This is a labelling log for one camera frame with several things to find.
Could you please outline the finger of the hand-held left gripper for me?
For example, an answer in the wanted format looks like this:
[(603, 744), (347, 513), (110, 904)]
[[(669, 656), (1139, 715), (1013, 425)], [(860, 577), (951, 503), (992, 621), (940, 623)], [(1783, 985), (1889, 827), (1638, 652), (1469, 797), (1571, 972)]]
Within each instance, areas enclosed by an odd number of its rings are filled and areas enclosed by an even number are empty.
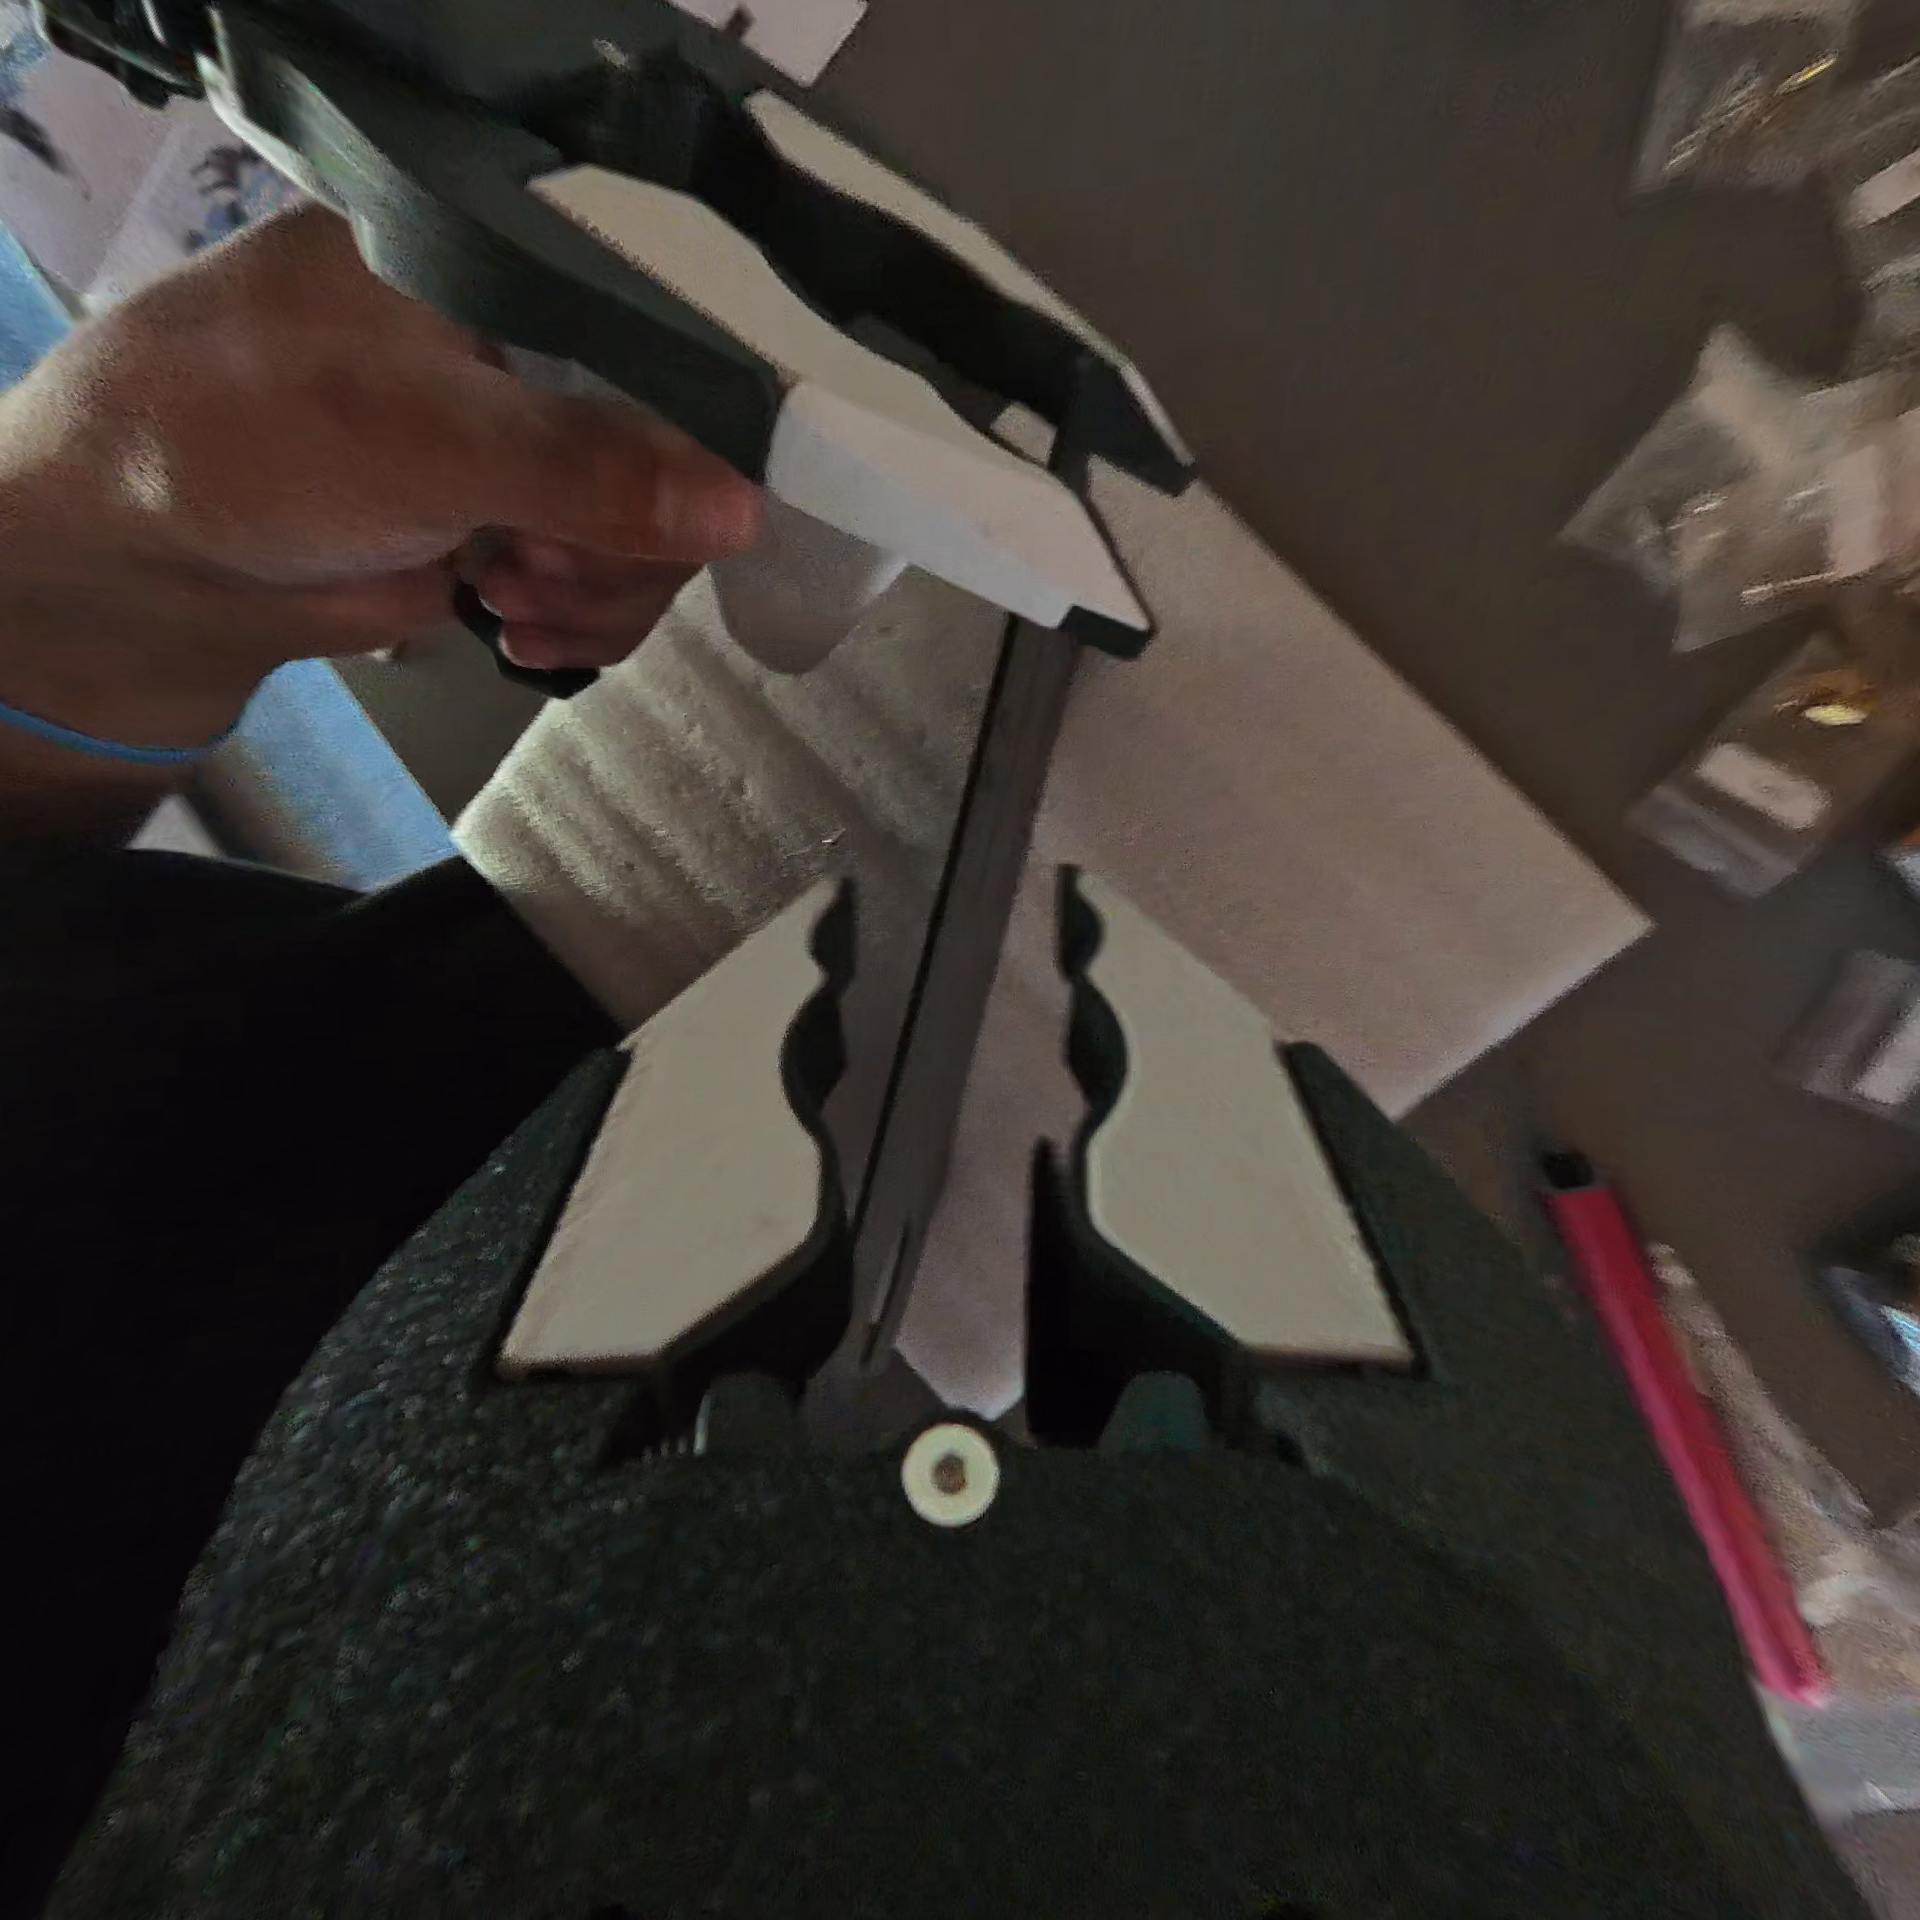
[(1144, 430), (1144, 449), (1109, 449), (1099, 459), (1124, 468), (1166, 496), (1179, 496), (1188, 488), (1193, 479), (1193, 454), (1142, 372), (1085, 316), (1061, 299), (1045, 279), (1032, 273), (988, 230), (845, 136), (809, 119), (772, 88), (764, 87), (749, 94), (748, 109), (759, 133), (772, 142), (781, 159), (797, 164), (809, 179), (828, 184), (843, 198), (903, 224), (911, 236), (964, 262), (996, 294), (1045, 316), (1073, 336), (1078, 345), (1095, 352), (1118, 372), (1119, 387), (1142, 417)]
[(709, 568), (748, 656), (828, 656), (908, 568), (1048, 631), (1085, 614), (1121, 644), (1150, 636), (1067, 481), (973, 430), (923, 375), (854, 345), (717, 214), (589, 164), (537, 179), (535, 195), (776, 372), (759, 536)]

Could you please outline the person's left hand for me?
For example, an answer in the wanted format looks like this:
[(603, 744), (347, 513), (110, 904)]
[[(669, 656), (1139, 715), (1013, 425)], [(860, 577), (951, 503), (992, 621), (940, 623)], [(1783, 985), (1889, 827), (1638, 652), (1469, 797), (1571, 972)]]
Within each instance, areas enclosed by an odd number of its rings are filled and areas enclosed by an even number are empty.
[(761, 493), (619, 399), (537, 391), (295, 207), (72, 332), (4, 395), (4, 704), (197, 748), (255, 683), (453, 616), (608, 667)]

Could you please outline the pile of small screw bags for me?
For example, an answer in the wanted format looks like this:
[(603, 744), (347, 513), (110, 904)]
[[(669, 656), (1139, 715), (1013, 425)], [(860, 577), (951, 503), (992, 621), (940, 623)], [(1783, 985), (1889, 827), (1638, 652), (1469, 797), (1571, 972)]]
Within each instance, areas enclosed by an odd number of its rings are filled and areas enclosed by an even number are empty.
[(1671, 611), (1678, 654), (1789, 623), (1795, 648), (1630, 823), (1758, 897), (1916, 764), (1917, 67), (1856, 67), (1868, 5), (1673, 5), (1631, 190), (1807, 190), (1857, 336), (1838, 380), (1732, 324), (1566, 526)]

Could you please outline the white foam sheet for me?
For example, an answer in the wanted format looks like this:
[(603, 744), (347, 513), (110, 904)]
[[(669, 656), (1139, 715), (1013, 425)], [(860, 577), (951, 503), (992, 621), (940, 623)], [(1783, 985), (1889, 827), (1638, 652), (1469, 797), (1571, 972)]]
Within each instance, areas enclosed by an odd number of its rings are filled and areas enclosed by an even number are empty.
[[(1071, 1126), (1054, 873), (1109, 881), (1400, 1117), (1648, 921), (1207, 486), (1095, 493), (1158, 636), (1071, 678), (967, 1086), (905, 1297), (945, 1404), (1020, 1396), (1024, 1171)], [(1000, 612), (909, 568), (806, 675), (743, 654), (705, 577), (632, 661), (545, 704), (453, 841), (629, 1033), (822, 875), (854, 884), (854, 1180), (915, 982)]]

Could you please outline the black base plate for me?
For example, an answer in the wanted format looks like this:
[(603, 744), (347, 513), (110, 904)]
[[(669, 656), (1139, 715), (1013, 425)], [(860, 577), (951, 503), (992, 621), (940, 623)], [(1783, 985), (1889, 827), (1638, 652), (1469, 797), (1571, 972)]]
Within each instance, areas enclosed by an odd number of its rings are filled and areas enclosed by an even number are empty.
[(830, 1449), (861, 1449), (877, 1425), (873, 1389), (894, 1363), (944, 1199), (1078, 659), (1081, 647), (1057, 631), (1020, 616), (1003, 627), (853, 1211), (853, 1323), (805, 1398), (806, 1425)]

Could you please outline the magenta electric screwdriver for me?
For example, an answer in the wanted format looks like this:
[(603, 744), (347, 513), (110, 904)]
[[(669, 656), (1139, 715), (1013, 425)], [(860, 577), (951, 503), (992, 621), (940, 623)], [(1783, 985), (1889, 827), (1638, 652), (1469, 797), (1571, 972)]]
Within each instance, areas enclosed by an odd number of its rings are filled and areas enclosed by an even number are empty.
[(1799, 1708), (1832, 1685), (1709, 1404), (1663, 1312), (1651, 1249), (1616, 1189), (1571, 1147), (1539, 1157), (1543, 1205), (1643, 1425), (1709, 1556), (1753, 1677)]

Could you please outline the instruction booklet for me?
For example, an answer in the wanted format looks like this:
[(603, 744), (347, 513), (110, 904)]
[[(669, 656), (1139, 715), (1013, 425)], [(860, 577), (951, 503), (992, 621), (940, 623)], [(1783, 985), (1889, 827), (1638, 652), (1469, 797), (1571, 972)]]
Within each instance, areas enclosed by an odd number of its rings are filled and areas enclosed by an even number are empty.
[(71, 313), (119, 303), (305, 192), (203, 101), (145, 104), (3, 5), (3, 221)]

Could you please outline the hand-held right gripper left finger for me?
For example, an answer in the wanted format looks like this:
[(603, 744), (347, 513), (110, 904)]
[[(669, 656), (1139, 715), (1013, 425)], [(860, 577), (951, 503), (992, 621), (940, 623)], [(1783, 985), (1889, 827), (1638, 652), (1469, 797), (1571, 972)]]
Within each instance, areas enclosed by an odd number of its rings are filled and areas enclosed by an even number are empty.
[(817, 880), (621, 1045), (508, 1332), (504, 1381), (809, 1379), (849, 1318), (828, 1104), (856, 901)]

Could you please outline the blue wristband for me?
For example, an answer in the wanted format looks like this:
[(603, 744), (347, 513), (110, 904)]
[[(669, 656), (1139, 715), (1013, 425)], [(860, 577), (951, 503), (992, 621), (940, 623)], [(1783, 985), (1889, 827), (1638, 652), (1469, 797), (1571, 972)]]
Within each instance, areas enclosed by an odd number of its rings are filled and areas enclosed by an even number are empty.
[(233, 741), (238, 727), (229, 727), (188, 744), (133, 742), (113, 735), (99, 735), (52, 717), (3, 704), (3, 732), (30, 737), (40, 748), (68, 752), (89, 760), (137, 767), (143, 773), (183, 773), (199, 767), (206, 759)]

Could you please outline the large clear plastic bag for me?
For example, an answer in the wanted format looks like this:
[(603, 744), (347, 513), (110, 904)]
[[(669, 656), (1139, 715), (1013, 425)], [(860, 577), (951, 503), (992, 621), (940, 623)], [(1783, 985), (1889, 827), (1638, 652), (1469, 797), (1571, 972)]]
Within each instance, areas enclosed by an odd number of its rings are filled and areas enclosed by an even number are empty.
[(1671, 1247), (1663, 1318), (1755, 1505), (1829, 1691), (1767, 1699), (1789, 1775), (1873, 1915), (1917, 1915), (1917, 1529), (1865, 1502), (1764, 1389)]

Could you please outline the person's black clothing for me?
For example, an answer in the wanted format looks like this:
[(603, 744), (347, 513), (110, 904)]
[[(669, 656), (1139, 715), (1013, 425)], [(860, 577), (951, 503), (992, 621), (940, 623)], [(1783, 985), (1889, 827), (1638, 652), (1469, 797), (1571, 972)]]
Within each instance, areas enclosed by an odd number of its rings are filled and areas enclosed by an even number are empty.
[(280, 1389), (617, 1028), (461, 859), (352, 896), (6, 847), (3, 1000), (3, 1911), (37, 1915)]

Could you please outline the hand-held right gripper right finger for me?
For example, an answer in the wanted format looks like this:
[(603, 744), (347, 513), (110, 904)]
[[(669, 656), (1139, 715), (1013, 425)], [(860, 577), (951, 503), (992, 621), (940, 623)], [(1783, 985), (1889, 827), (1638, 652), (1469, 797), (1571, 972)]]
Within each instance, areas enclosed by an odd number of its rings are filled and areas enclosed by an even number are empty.
[(1112, 884), (1061, 870), (1071, 1190), (1095, 1247), (1260, 1365), (1413, 1341), (1271, 1022)]

